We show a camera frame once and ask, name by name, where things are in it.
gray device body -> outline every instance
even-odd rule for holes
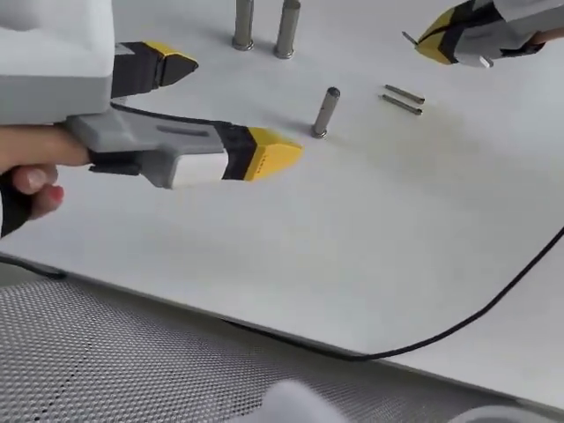
[[[180,157],[225,153],[212,124],[173,121],[134,110],[116,104],[103,114],[69,117],[64,126],[92,152],[134,154],[139,173],[159,188],[172,188]]]
[[[474,10],[494,5],[493,0],[476,0]],[[507,57],[507,51],[523,48],[535,33],[564,27],[564,5],[553,7],[520,19],[505,20],[499,16],[482,26],[466,27],[456,44],[455,57],[464,63],[469,56],[494,61]],[[533,48],[531,53],[540,47]]]
[[[181,156],[225,151],[211,124],[117,109],[111,89],[112,78],[0,77],[2,97],[9,99],[0,104],[0,125],[61,122],[91,152],[135,153],[139,173],[166,189]]]

metal sample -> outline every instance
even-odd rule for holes
[[[341,96],[341,92],[334,86],[327,90],[317,119],[315,119],[314,125],[311,127],[311,135],[315,138],[323,138],[327,135],[327,127],[329,126],[329,120],[333,116],[335,107],[337,106],[338,99]]]
[[[393,97],[390,97],[387,94],[381,95],[380,98],[384,101],[387,101],[388,103],[391,103],[395,106],[398,106],[399,108],[402,108],[403,110],[407,110],[408,112],[413,113],[414,115],[419,116],[423,113],[423,110],[421,110],[420,108],[415,108],[413,106],[410,106],[409,104],[405,104],[404,102],[398,99],[394,99]]]
[[[411,43],[414,47],[417,47],[418,43],[413,37],[411,37],[406,31],[402,31],[402,35]]]
[[[237,0],[235,34],[232,41],[233,47],[237,50],[251,50],[255,45],[252,37],[254,9],[254,0]]]
[[[282,17],[278,39],[274,47],[274,55],[278,59],[289,59],[293,56],[293,40],[298,27],[301,3],[299,0],[285,0],[282,6]]]
[[[423,97],[419,97],[418,95],[409,93],[405,90],[402,90],[401,88],[397,88],[396,86],[385,85],[384,88],[386,88],[388,91],[392,91],[393,93],[401,95],[402,97],[405,97],[406,99],[409,99],[417,104],[425,103],[425,99]]]

fingernail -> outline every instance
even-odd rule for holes
[[[63,187],[52,187],[49,190],[49,196],[51,197],[51,200],[53,200],[56,203],[61,203],[63,201],[64,198],[64,189]]]
[[[39,189],[47,182],[47,174],[40,169],[33,169],[27,172],[29,188]]]

white table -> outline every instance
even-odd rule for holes
[[[63,169],[65,206],[2,251],[357,353],[464,319],[564,222],[563,46],[488,71],[441,67],[400,32],[422,32],[452,3],[421,4],[304,1],[296,55],[280,61],[281,2],[256,2],[256,48],[241,53],[232,1],[115,0],[121,41],[168,42],[201,64],[132,106],[271,127],[303,143],[304,158],[269,181],[184,192]],[[425,94],[423,116],[381,102],[387,83]],[[342,99],[328,138],[314,140],[330,85]],[[564,409],[562,287],[541,276],[394,361]]]

person's hand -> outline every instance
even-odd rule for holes
[[[56,185],[56,165],[83,166],[88,151],[71,134],[56,126],[0,127],[0,174],[13,167],[12,183],[33,196],[32,219],[55,211],[63,202]]]
[[[536,33],[533,35],[530,44],[544,44],[548,41],[558,40],[559,38],[564,38],[564,28],[551,29],[550,31],[544,31],[542,33]]]

